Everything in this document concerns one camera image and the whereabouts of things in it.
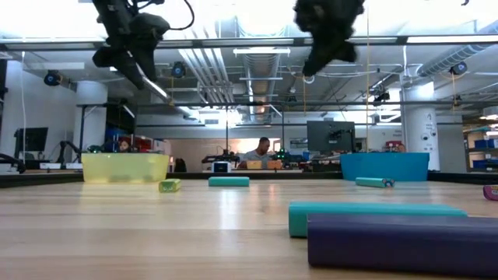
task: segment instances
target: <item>pink object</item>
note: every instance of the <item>pink object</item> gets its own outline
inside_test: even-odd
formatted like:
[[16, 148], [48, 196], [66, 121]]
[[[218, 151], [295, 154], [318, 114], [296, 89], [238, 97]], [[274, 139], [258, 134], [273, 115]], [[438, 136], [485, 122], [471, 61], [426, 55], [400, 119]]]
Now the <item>pink object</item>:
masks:
[[484, 186], [482, 187], [484, 197], [490, 201], [498, 201], [498, 186]]

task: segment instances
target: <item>laboratory room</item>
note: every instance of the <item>laboratory room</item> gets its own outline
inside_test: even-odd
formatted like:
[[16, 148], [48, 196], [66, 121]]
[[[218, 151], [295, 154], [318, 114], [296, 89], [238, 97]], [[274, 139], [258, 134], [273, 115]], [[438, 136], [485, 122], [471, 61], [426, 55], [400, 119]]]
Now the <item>laboratory room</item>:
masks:
[[2, 1], [0, 279], [498, 278], [497, 9]]

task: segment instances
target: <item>foam block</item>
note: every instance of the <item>foam block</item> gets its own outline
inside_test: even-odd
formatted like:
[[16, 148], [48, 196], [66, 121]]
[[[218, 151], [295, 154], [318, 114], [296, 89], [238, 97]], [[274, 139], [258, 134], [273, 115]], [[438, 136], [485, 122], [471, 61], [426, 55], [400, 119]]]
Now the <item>foam block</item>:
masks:
[[482, 192], [487, 200], [498, 201], [498, 186], [484, 186]]
[[166, 179], [159, 182], [160, 193], [177, 192], [178, 190], [180, 190], [180, 187], [181, 187], [180, 179]]
[[465, 211], [447, 205], [293, 201], [289, 205], [289, 234], [291, 237], [307, 236], [307, 216], [309, 214], [467, 216]]
[[395, 181], [388, 178], [365, 178], [358, 177], [355, 180], [356, 185], [364, 187], [394, 187]]
[[496, 278], [498, 219], [418, 215], [310, 215], [308, 262]]
[[210, 187], [249, 187], [249, 177], [210, 177]]

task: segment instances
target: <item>teal bin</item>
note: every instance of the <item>teal bin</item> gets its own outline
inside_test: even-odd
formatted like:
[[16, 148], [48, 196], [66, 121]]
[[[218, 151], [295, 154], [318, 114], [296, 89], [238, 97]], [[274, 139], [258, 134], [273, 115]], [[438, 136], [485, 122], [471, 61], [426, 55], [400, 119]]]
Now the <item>teal bin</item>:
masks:
[[447, 205], [293, 201], [289, 205], [291, 237], [307, 237], [308, 214], [467, 216], [467, 212]]
[[397, 182], [427, 181], [428, 152], [358, 152], [341, 155], [344, 180], [392, 178]]

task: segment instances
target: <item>ceiling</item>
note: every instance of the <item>ceiling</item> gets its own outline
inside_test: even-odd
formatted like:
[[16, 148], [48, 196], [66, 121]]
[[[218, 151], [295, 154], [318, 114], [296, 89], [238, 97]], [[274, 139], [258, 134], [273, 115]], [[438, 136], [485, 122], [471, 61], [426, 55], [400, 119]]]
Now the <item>ceiling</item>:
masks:
[[[25, 5], [26, 2], [32, 0], [9, 0], [12, 6], [9, 10], [17, 11], [15, 8], [18, 5]], [[58, 0], [48, 0], [49, 2], [56, 2]], [[191, 30], [185, 32], [171, 31], [166, 35], [166, 39], [184, 39], [184, 38], [231, 38], [240, 36], [240, 24], [245, 23], [250, 26], [252, 30], [263, 30], [266, 25], [274, 25], [274, 30], [271, 34], [265, 36], [278, 36], [278, 37], [305, 37], [307, 34], [301, 33], [295, 25], [292, 24], [293, 1], [289, 0], [273, 0], [272, 4], [268, 1], [254, 0], [250, 3], [243, 0], [205, 0], [203, 2], [191, 0], [194, 4], [196, 12], [196, 24]], [[493, 23], [496, 16], [492, 15], [491, 11], [495, 9], [485, 9], [486, 5], [498, 6], [496, 0], [479, 0], [472, 1], [467, 7], [461, 7], [456, 1], [444, 0], [431, 0], [431, 1], [417, 1], [417, 0], [367, 0], [368, 10], [367, 15], [362, 15], [355, 23], [356, 34], [355, 36], [365, 36], [367, 30], [366, 19], [368, 18], [369, 35], [378, 36], [399, 36], [399, 35], [448, 35], [448, 34], [474, 34], [484, 26]], [[102, 40], [105, 37], [102, 26], [94, 23], [96, 12], [93, 10], [91, 4], [78, 4], [76, 1], [66, 1], [59, 3], [65, 7], [67, 11], [75, 11], [80, 9], [84, 11], [82, 15], [76, 17], [71, 21], [71, 13], [65, 16], [60, 16], [59, 13], [54, 18], [61, 17], [58, 20], [64, 20], [68, 23], [67, 29], [72, 25], [86, 23], [86, 28], [73, 27], [72, 33], [64, 32], [65, 28], [57, 31], [57, 29], [45, 29], [43, 36], [51, 38], [70, 38], [80, 37], [80, 40], [85, 38], [96, 37]], [[181, 26], [190, 21], [188, 11], [184, 6], [183, 1], [168, 1], [163, 6], [151, 6], [149, 12], [160, 14], [168, 19], [171, 24]], [[213, 12], [205, 12], [209, 7]], [[275, 9], [279, 9], [282, 15], [275, 15]], [[41, 22], [42, 27], [44, 24], [54, 24], [55, 19], [44, 17], [48, 19], [48, 23]], [[274, 19], [274, 23], [269, 23], [266, 18]], [[0, 26], [6, 26], [2, 23], [5, 19], [0, 19]], [[12, 39], [17, 37], [30, 38], [36, 35], [33, 30], [26, 28], [26, 24], [16, 24], [21, 20], [10, 19], [9, 23], [14, 26], [8, 30], [0, 28], [0, 34], [3, 38]], [[275, 88], [272, 91], [271, 98], [273, 100], [285, 100], [289, 96], [289, 88], [294, 86], [296, 92], [294, 93], [297, 101], [364, 101], [364, 92], [368, 85], [372, 86], [389, 75], [389, 72], [396, 72], [397, 74], [403, 73], [403, 65], [407, 65], [407, 73], [414, 76], [416, 69], [434, 58], [442, 55], [444, 52], [456, 48], [458, 46], [409, 46], [404, 49], [403, 46], [369, 46], [358, 47], [359, 58], [355, 64], [345, 64], [340, 61], [333, 61], [327, 68], [325, 68], [320, 75], [315, 77], [311, 84], [303, 83], [300, 80], [293, 78], [291, 72], [300, 72], [303, 61], [310, 51], [309, 47], [291, 47], [289, 54], [276, 54], [277, 57], [274, 77], [282, 77], [281, 81], [275, 82]], [[203, 57], [208, 61], [208, 52], [216, 55], [216, 52], [211, 50], [197, 51], [199, 57]], [[224, 69], [226, 70], [229, 81], [233, 84], [238, 84], [242, 89], [247, 87], [245, 81], [240, 78], [247, 77], [250, 72], [247, 68], [247, 60], [243, 54], [235, 55], [233, 48], [219, 49], [221, 54], [219, 58], [223, 60]], [[20, 58], [19, 53], [11, 53], [14, 58]], [[453, 95], [461, 95], [463, 100], [492, 100], [498, 90], [498, 86], [490, 86], [496, 83], [496, 75], [498, 75], [498, 65], [495, 58], [498, 55], [498, 48], [490, 47], [482, 51], [465, 62], [468, 65], [468, 73], [458, 78], [453, 82], [450, 74], [442, 72], [435, 75], [432, 79], [435, 82], [436, 96], [440, 100], [451, 100]], [[93, 51], [31, 51], [26, 52], [24, 62], [26, 68], [30, 72], [44, 76], [49, 68], [58, 67], [61, 73], [70, 78], [72, 81], [82, 80], [96, 80], [108, 84], [109, 97], [111, 98], [127, 98], [133, 103], [150, 103], [151, 93], [144, 90], [137, 90], [129, 81], [123, 79], [116, 72], [112, 72], [108, 68], [96, 68], [92, 63]], [[170, 68], [175, 61], [186, 61], [185, 51], [182, 50], [157, 50], [156, 67], [160, 78], [158, 84], [164, 89], [172, 89], [170, 93], [177, 103], [181, 102], [201, 102], [202, 98], [194, 90], [198, 88], [198, 78], [192, 72], [192, 68], [188, 68], [187, 75], [182, 79], [172, 80], [170, 78]], [[211, 75], [216, 74], [216, 70], [211, 68], [213, 66], [210, 61], [206, 63], [210, 69]], [[202, 72], [200, 68], [193, 67], [197, 72]], [[220, 68], [220, 63], [215, 63], [214, 68], [217, 71], [223, 72]], [[400, 84], [393, 82], [389, 85], [392, 89], [399, 88]], [[248, 88], [240, 92], [234, 92], [234, 101], [248, 101]], [[252, 89], [255, 90], [254, 94], [265, 96], [265, 92], [258, 91], [257, 85], [253, 85]], [[479, 115], [480, 110], [484, 105], [464, 105], [456, 109], [461, 114], [469, 117]], [[307, 107], [306, 110], [364, 110], [365, 106], [314, 106]], [[450, 105], [438, 107], [441, 111], [451, 112], [455, 114], [455, 109]], [[294, 107], [293, 110], [304, 110], [304, 107]], [[148, 109], [149, 114], [163, 114], [164, 110]]]

